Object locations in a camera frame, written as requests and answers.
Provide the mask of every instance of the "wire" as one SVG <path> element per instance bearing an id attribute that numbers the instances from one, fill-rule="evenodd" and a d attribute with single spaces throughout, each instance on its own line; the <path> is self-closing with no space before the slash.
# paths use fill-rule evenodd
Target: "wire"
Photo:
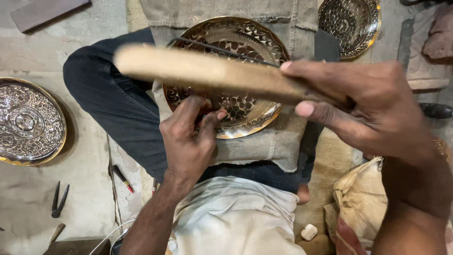
<path id="1" fill-rule="evenodd" d="M 109 252 L 109 255 L 112 255 L 112 250 L 113 250 L 113 246 L 115 245 L 115 243 L 130 229 L 130 227 L 127 227 L 124 231 L 123 231 L 123 234 L 121 234 L 113 243 L 112 245 L 110 246 L 110 252 Z"/>
<path id="2" fill-rule="evenodd" d="M 104 238 L 104 240 L 102 240 L 102 241 L 101 241 L 101 242 L 100 242 L 100 243 L 99 243 L 99 244 L 98 244 L 98 245 L 90 252 L 89 255 L 92 255 L 93 252 L 101 245 L 101 243 L 103 243 L 107 238 L 109 238 L 109 236 L 111 236 L 117 229 L 121 228 L 124 224 L 129 223 L 129 222 L 131 222 L 131 221 L 135 221 L 135 219 L 130 220 L 130 221 L 126 221 L 125 223 L 123 223 L 123 224 L 119 225 L 117 228 L 115 228 L 112 232 L 110 232 L 110 234 L 108 234 L 108 235 Z"/>
<path id="3" fill-rule="evenodd" d="M 197 41 L 194 41 L 194 40 L 190 40 L 190 39 L 186 39 L 186 38 L 182 38 L 182 37 L 176 37 L 176 38 L 171 39 L 170 42 L 167 44 L 167 47 L 170 47 L 171 44 L 173 44 L 176 41 L 183 41 L 183 42 L 187 42 L 187 43 L 200 45 L 200 46 L 203 46 L 203 47 L 208 48 L 208 49 L 218 50 L 220 52 L 223 52 L 223 53 L 227 54 L 228 56 L 233 56 L 233 57 L 241 58 L 241 59 L 247 59 L 247 60 L 251 60 L 251 61 L 254 61 L 254 62 L 257 62 L 257 63 L 260 63 L 260 64 L 266 64 L 266 65 L 270 65 L 270 66 L 277 67 L 277 68 L 279 67 L 276 64 L 272 64 L 272 63 L 263 61 L 261 59 L 251 58 L 251 57 L 245 56 L 244 54 L 234 53 L 234 52 L 231 52 L 231 51 L 229 51 L 227 49 L 222 49 L 222 48 L 219 48 L 219 47 L 216 47 L 216 46 L 212 46 L 210 44 L 204 44 L 204 43 L 200 43 L 200 42 L 197 42 Z"/>

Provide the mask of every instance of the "brass plate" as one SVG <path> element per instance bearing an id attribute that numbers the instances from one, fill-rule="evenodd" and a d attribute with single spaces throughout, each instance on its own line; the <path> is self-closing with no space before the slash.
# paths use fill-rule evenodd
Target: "brass plate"
<path id="1" fill-rule="evenodd" d="M 0 160 L 20 166 L 51 160 L 66 140 L 57 102 L 31 82 L 0 78 Z"/>
<path id="2" fill-rule="evenodd" d="M 376 0 L 324 0 L 318 14 L 319 28 L 339 41 L 341 59 L 363 54 L 381 27 L 381 7 Z"/>
<path id="3" fill-rule="evenodd" d="M 239 17 L 217 17 L 202 21 L 186 30 L 181 37 L 211 44 L 235 53 L 261 59 L 276 65 L 289 60 L 289 54 L 277 36 L 261 24 Z M 222 56 L 222 52 L 206 49 L 202 46 L 176 41 L 176 48 L 196 50 L 205 54 Z M 228 57 L 231 61 L 250 61 Z M 190 88 L 177 88 L 163 84 L 164 94 L 170 109 L 176 107 L 189 96 Z M 217 138 L 238 138 L 253 134 L 271 123 L 283 104 L 250 97 L 218 95 L 221 108 L 228 111 L 217 130 Z"/>

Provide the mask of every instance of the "dark jeans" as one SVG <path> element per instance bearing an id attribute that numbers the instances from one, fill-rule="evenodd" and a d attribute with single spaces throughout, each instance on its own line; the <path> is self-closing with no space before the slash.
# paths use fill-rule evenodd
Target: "dark jeans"
<path id="1" fill-rule="evenodd" d="M 317 54 L 317 59 L 337 61 L 339 47 L 335 38 L 332 41 L 332 36 L 325 32 L 321 36 L 323 43 L 320 45 L 337 55 L 328 54 L 328 50 L 315 49 L 315 52 L 321 53 Z M 82 109 L 148 174 L 161 182 L 167 169 L 167 158 L 159 131 L 159 109 L 145 93 L 149 83 L 121 75 L 112 63 L 114 51 L 125 43 L 154 44 L 154 39 L 150 29 L 146 28 L 80 48 L 64 64 L 64 82 Z M 218 176 L 236 176 L 296 193 L 300 183 L 310 181 L 315 147 L 322 129 L 316 123 L 307 124 L 296 172 L 283 172 L 271 161 L 247 165 L 221 164 L 208 167 L 199 181 Z"/>

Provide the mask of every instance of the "fingernail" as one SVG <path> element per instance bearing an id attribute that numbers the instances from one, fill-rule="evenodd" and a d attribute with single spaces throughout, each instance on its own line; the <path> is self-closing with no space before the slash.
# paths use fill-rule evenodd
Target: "fingernail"
<path id="1" fill-rule="evenodd" d="M 217 111 L 217 119 L 218 120 L 221 120 L 221 119 L 225 118 L 227 115 L 228 115 L 228 113 L 224 109 L 220 109 L 220 110 Z"/>
<path id="2" fill-rule="evenodd" d="M 308 102 L 300 102 L 296 106 L 296 113 L 299 116 L 302 117 L 310 117 L 310 115 L 313 113 L 314 106 Z"/>
<path id="3" fill-rule="evenodd" d="M 280 70 L 285 71 L 292 64 L 292 61 L 286 61 L 280 66 Z"/>

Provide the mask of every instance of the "foot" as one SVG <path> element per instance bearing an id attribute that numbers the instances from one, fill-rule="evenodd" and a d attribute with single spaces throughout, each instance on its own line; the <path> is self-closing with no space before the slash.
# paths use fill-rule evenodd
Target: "foot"
<path id="1" fill-rule="evenodd" d="M 299 189 L 297 190 L 297 196 L 299 197 L 299 203 L 297 203 L 299 206 L 305 205 L 309 201 L 310 191 L 308 190 L 308 184 L 306 184 L 306 183 L 299 184 Z"/>

